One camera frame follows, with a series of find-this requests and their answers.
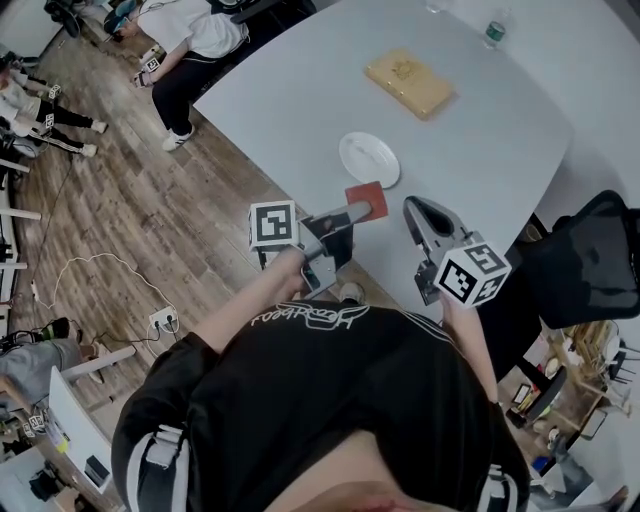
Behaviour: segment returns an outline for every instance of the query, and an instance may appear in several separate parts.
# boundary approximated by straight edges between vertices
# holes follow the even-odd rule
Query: water bottle
[[[498,43],[504,39],[511,22],[511,7],[504,7],[496,11],[493,20],[487,26],[482,41],[487,48],[495,50]]]
[[[452,1],[453,0],[424,0],[424,5],[429,11],[438,13],[449,10]]]

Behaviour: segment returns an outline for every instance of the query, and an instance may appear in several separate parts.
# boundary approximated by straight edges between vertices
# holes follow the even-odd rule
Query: wooden board
[[[365,74],[418,119],[426,121],[453,94],[453,86],[401,48],[371,62]]]

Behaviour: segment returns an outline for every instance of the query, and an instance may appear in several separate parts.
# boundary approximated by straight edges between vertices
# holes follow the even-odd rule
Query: black t-shirt
[[[409,496],[475,510],[490,464],[528,496],[504,422],[451,339],[421,316],[289,302],[258,315],[221,354],[189,334],[162,354],[113,441],[121,496],[129,454],[160,424],[191,445],[189,510],[263,511],[355,430],[376,436]]]

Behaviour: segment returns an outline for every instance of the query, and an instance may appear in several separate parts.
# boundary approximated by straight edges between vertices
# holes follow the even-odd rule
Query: chair
[[[82,28],[80,17],[73,12],[73,4],[78,2],[79,0],[46,0],[44,4],[44,10],[51,16],[51,21],[62,24],[74,39],[80,35]]]
[[[518,247],[521,265],[498,296],[478,308],[498,380],[518,366],[541,390],[526,421],[546,409],[567,378],[561,369],[546,379],[523,358],[542,331],[540,318],[561,329],[640,314],[639,218],[618,194],[601,192],[542,240]]]

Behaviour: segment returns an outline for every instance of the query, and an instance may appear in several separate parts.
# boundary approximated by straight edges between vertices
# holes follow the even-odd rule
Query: person
[[[33,407],[49,396],[54,366],[64,371],[108,353],[97,342],[79,345],[74,339],[64,338],[32,343],[28,337],[19,337],[18,346],[0,354],[0,421],[19,411],[32,414]],[[89,376],[102,383],[97,373]]]
[[[189,443],[189,511],[475,511],[492,465],[526,507],[477,312],[443,297],[441,328],[353,283],[341,303],[291,301],[303,261],[281,252],[156,360],[113,438],[126,505],[132,453],[165,425]]]
[[[169,131],[165,151],[182,146],[194,133],[189,102],[227,64],[226,57],[248,38],[246,25],[227,14],[211,14],[206,0],[125,0],[109,13],[105,31],[119,38],[144,31],[167,53],[162,64],[141,81],[153,87],[153,103]]]
[[[35,141],[44,141],[70,153],[79,153],[86,157],[95,156],[98,151],[94,144],[77,142],[54,127],[47,132],[45,121],[49,114],[53,114],[55,124],[90,128],[98,133],[104,133],[107,123],[93,120],[70,112],[60,105],[27,94],[25,89],[49,94],[48,85],[31,80],[27,75],[12,69],[10,63],[0,60],[0,117],[3,117],[11,127],[13,133],[19,137]]]

